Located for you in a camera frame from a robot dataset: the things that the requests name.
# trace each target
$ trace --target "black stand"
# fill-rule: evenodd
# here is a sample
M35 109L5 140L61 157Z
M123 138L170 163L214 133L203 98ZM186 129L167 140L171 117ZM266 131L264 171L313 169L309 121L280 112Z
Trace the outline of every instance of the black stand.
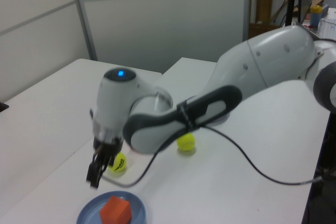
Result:
M8 108L9 108L9 106L7 104L0 102L0 112L6 110Z
M295 2L295 0L288 0L285 26L291 26L292 25L294 2Z

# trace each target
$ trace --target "black strap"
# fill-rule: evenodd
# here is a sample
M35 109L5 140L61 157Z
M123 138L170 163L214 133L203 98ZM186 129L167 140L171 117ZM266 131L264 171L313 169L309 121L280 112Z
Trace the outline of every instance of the black strap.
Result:
M187 101L184 101L178 104L176 106L176 109L177 109L178 114L182 116L182 119L188 131L193 131L199 128L199 126L195 122L195 119L193 118L193 116L190 114L188 110Z

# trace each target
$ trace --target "cup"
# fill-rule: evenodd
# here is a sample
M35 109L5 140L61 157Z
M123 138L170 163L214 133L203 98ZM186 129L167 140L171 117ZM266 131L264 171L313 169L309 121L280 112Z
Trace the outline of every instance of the cup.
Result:
M310 25L312 27L318 27L319 22L322 17L322 7L319 5L315 5L310 8Z

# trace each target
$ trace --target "blue plate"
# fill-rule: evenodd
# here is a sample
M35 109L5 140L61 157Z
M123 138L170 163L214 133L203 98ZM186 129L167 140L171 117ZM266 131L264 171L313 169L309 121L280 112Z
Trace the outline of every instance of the blue plate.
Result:
M101 224L99 211L105 203L112 197L116 196L127 200L131 205L132 219L128 224L145 224L146 210L142 201L134 194L128 191L110 191L99 195L84 206L77 218L77 224Z

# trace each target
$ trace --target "white wall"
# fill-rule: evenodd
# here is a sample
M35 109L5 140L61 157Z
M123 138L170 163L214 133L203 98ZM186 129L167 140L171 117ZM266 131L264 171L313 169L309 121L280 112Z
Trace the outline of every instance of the white wall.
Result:
M165 72L243 40L244 0L83 0L99 61Z
M75 0L0 0L0 101L89 58Z

